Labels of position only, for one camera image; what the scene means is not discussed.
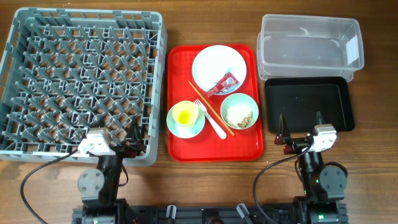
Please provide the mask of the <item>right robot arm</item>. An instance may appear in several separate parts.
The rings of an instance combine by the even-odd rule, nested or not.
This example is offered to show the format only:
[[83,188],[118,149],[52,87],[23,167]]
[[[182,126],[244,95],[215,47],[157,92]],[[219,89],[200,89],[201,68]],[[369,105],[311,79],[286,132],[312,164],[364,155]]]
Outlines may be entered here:
[[285,146],[284,154],[297,156],[295,169],[303,185],[304,196],[295,197],[289,210],[291,223],[348,223],[345,197],[348,171],[337,162],[325,163],[322,152],[331,149],[337,131],[317,112],[318,124],[303,138],[292,138],[284,116],[274,143]]

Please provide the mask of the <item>yellow plastic cup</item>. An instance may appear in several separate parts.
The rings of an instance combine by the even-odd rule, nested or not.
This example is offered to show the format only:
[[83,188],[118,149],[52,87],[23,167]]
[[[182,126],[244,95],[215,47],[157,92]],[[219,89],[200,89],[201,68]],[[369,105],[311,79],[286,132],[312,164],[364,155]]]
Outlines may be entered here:
[[192,127],[198,118],[199,111],[192,101],[180,101],[172,110],[174,121],[183,127]]

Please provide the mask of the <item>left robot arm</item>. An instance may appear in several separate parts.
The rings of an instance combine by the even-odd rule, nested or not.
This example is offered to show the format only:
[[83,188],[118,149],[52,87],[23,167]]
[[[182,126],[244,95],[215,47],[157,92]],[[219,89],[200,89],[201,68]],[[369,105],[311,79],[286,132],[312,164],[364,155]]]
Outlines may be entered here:
[[98,164],[94,169],[85,170],[78,178],[83,208],[74,209],[73,223],[139,223],[127,200],[118,199],[117,194],[118,188],[123,186],[119,182],[121,173],[126,172],[123,159],[136,157],[144,148],[136,118],[130,122],[125,140],[117,146],[111,145],[111,136],[104,122],[98,122],[97,127],[88,131],[78,150],[97,157]]

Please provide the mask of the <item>red sauce packet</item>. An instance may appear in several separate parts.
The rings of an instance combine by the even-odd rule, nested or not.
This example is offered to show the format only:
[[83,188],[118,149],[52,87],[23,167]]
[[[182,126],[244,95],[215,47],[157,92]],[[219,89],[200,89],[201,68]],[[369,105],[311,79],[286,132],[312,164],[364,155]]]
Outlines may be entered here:
[[231,72],[228,72],[222,77],[222,79],[214,87],[212,87],[206,92],[205,96],[209,98],[216,93],[227,91],[229,88],[237,84],[239,84],[239,81]]

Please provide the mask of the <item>rice and peanut shells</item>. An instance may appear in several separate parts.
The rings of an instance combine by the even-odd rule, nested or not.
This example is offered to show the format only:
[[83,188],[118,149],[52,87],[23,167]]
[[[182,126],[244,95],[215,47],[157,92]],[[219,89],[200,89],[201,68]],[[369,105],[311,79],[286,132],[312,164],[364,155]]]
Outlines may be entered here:
[[244,129],[252,123],[252,110],[246,104],[231,105],[227,108],[226,122],[236,129]]

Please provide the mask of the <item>light blue small bowl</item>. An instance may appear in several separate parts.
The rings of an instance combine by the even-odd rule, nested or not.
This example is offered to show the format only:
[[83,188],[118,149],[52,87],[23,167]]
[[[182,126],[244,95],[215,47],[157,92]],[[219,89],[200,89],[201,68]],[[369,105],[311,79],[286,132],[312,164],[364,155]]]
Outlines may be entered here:
[[171,107],[167,114],[167,127],[174,136],[182,139],[189,139],[195,137],[203,130],[206,118],[201,109],[198,110],[198,118],[195,124],[191,128],[187,128],[174,120],[172,116],[174,108],[174,106]]

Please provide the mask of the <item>light green bowl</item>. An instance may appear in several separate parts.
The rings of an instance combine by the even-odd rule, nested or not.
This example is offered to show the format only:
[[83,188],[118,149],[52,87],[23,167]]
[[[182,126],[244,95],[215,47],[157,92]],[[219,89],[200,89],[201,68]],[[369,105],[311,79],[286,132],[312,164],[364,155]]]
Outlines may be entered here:
[[231,106],[231,105],[236,105],[236,104],[238,104],[238,105],[240,105],[240,104],[246,104],[246,105],[248,105],[248,106],[250,107],[250,109],[252,110],[252,123],[251,123],[248,127],[244,128],[244,129],[248,129],[248,128],[250,128],[251,126],[253,126],[254,123],[255,123],[255,122],[257,121],[257,119],[259,118],[259,107],[258,107],[256,101],[255,101],[252,97],[250,97],[249,95],[246,95],[246,94],[244,94],[244,93],[234,93],[234,94],[232,94],[232,95],[227,96],[227,97],[223,100],[223,102],[222,102],[222,104],[221,104],[221,108],[220,108],[221,117],[222,117],[223,121],[224,121],[230,128],[233,128],[232,126],[230,126],[230,125],[226,122],[224,116],[225,116],[225,113],[226,113],[227,108],[228,108],[229,106]]

